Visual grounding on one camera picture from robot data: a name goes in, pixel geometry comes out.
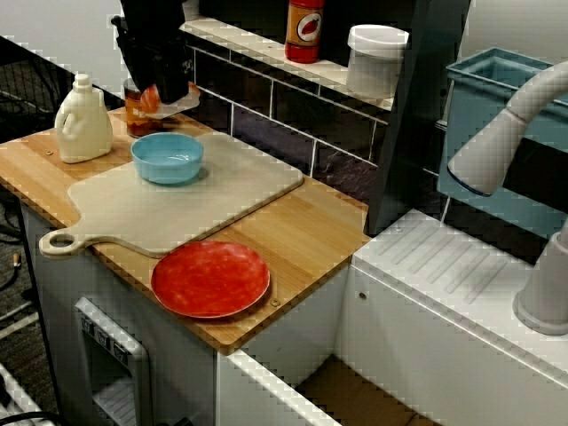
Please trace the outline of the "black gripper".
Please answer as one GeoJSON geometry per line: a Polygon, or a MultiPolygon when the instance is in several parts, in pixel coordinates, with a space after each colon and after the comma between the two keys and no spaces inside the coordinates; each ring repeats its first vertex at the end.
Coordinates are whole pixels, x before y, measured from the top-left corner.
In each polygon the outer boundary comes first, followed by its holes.
{"type": "Polygon", "coordinates": [[[113,25],[118,34],[116,42],[138,89],[155,83],[162,103],[174,103],[188,94],[192,53],[177,28],[155,18],[113,17],[113,25]]]}

